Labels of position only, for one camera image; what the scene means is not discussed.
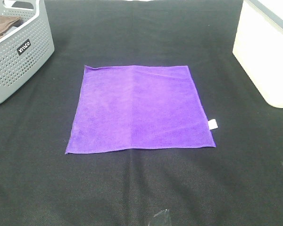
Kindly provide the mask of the purple microfiber towel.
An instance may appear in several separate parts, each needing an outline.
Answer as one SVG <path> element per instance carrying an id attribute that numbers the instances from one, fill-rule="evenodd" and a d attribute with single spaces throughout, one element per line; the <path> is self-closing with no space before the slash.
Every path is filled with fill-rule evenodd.
<path id="1" fill-rule="evenodd" d="M 85 66 L 67 154 L 215 146 L 188 66 Z"/>

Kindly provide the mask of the black table cloth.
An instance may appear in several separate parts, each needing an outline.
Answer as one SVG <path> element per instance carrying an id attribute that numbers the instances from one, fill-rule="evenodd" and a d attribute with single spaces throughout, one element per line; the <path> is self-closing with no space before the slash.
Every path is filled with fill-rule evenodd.
<path id="1" fill-rule="evenodd" d="M 232 54 L 242 1 L 45 5 L 54 54 L 0 105 L 0 226 L 283 226 L 283 109 Z M 187 65 L 216 148 L 65 154 L 85 65 Z"/>

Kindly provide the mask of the grey perforated plastic basket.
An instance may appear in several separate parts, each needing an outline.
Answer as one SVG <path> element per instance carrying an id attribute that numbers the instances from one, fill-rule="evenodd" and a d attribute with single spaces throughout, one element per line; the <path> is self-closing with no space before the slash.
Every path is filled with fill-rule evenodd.
<path id="1" fill-rule="evenodd" d="M 50 58 L 54 43 L 45 2 L 0 0 L 0 16 L 19 16 L 21 21 L 0 38 L 0 104 L 24 85 Z"/>

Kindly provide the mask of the white plastic bin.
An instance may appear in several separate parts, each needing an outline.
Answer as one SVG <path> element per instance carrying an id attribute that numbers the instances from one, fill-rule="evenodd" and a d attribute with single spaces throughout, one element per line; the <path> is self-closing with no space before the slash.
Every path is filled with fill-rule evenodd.
<path id="1" fill-rule="evenodd" d="M 283 0 L 245 0 L 233 45 L 264 100 L 283 108 Z"/>

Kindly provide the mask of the brown folded towel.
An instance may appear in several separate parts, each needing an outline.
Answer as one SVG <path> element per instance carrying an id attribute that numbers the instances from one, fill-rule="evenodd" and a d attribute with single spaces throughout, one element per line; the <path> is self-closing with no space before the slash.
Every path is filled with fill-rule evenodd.
<path id="1" fill-rule="evenodd" d="M 21 21 L 19 16 L 0 16 L 0 38 L 12 26 Z"/>

